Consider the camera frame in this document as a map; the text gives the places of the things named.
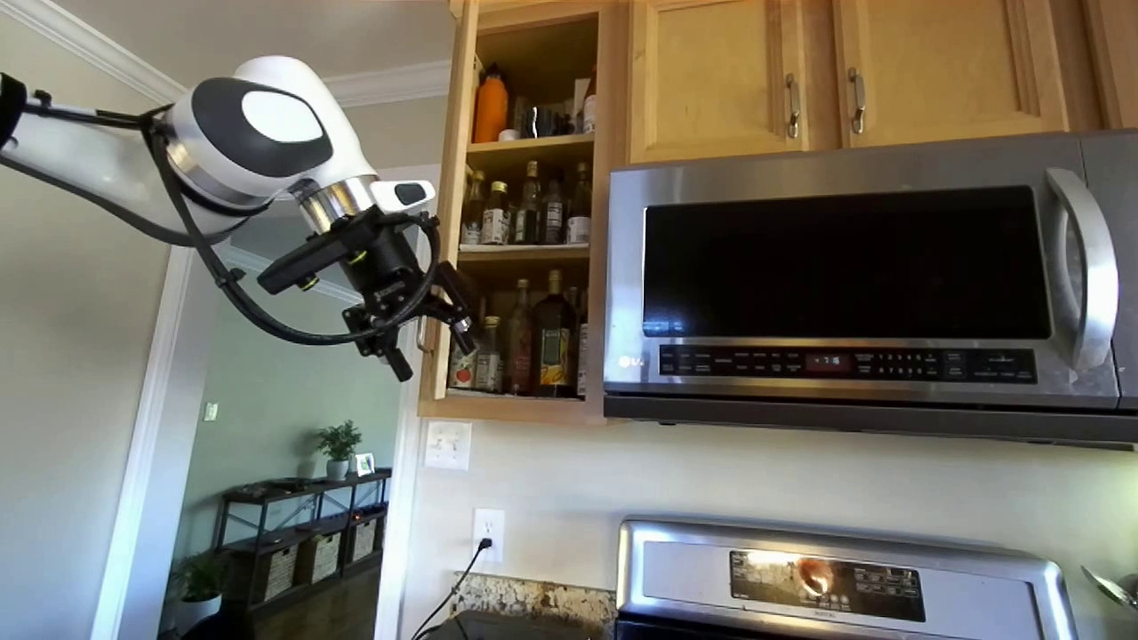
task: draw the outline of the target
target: microwave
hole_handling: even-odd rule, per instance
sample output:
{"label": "microwave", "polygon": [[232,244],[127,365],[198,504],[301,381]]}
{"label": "microwave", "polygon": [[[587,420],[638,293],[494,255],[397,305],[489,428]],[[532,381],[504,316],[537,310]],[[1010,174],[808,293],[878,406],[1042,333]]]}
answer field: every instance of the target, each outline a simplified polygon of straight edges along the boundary
{"label": "microwave", "polygon": [[1138,135],[626,166],[603,412],[1138,440]]}

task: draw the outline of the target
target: floor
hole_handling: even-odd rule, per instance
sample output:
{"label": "floor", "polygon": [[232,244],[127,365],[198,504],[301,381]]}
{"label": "floor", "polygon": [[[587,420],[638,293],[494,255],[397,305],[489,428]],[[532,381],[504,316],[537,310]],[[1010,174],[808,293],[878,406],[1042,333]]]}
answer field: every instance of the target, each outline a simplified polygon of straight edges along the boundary
{"label": "floor", "polygon": [[331,576],[253,617],[256,640],[374,640],[380,562]]}

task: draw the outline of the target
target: microwave control panel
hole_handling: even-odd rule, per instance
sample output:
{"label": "microwave control panel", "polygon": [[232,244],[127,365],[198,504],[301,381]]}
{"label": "microwave control panel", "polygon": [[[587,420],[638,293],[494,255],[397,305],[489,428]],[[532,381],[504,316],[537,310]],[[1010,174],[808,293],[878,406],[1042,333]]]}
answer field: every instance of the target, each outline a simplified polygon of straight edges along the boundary
{"label": "microwave control panel", "polygon": [[1032,348],[725,348],[660,346],[660,376],[839,376],[1033,383]]}

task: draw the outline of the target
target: ceiling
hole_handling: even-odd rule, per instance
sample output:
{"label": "ceiling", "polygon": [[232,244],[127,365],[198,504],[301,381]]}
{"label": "ceiling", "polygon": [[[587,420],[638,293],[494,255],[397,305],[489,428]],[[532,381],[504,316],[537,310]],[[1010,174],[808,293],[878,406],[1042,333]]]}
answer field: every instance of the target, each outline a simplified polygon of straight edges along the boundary
{"label": "ceiling", "polygon": [[176,86],[288,54],[316,75],[432,64],[451,54],[444,0],[58,0]]}

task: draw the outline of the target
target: potted plant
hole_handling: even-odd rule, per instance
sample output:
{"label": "potted plant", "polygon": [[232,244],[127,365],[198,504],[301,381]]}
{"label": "potted plant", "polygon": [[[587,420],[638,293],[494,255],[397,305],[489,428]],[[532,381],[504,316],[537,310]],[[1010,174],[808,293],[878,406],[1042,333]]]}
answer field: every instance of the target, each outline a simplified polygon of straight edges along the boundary
{"label": "potted plant", "polygon": [[348,478],[348,458],[355,445],[360,445],[360,430],[352,420],[341,428],[316,430],[316,452],[326,454],[326,481]]}
{"label": "potted plant", "polygon": [[221,613],[224,572],[224,555],[198,555],[180,566],[176,634]]}

